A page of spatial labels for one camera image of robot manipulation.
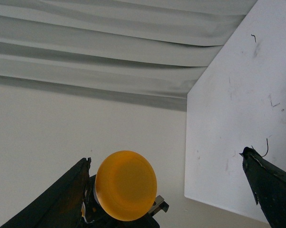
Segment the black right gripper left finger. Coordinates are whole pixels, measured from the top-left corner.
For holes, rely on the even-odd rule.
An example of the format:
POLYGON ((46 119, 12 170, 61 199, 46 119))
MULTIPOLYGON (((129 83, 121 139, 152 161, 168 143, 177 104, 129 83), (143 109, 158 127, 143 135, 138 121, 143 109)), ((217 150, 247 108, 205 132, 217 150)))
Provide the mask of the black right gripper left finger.
POLYGON ((89 186, 91 158, 80 159, 2 228, 76 228, 89 186))

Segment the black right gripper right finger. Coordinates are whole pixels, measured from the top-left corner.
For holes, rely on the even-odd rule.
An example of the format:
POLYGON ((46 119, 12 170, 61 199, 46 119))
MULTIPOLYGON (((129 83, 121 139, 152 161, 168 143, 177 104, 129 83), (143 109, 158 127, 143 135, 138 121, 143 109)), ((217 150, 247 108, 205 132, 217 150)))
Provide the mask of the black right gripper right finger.
POLYGON ((266 161, 256 150, 240 153, 242 167, 256 204, 272 228, 286 228, 286 172, 266 161))

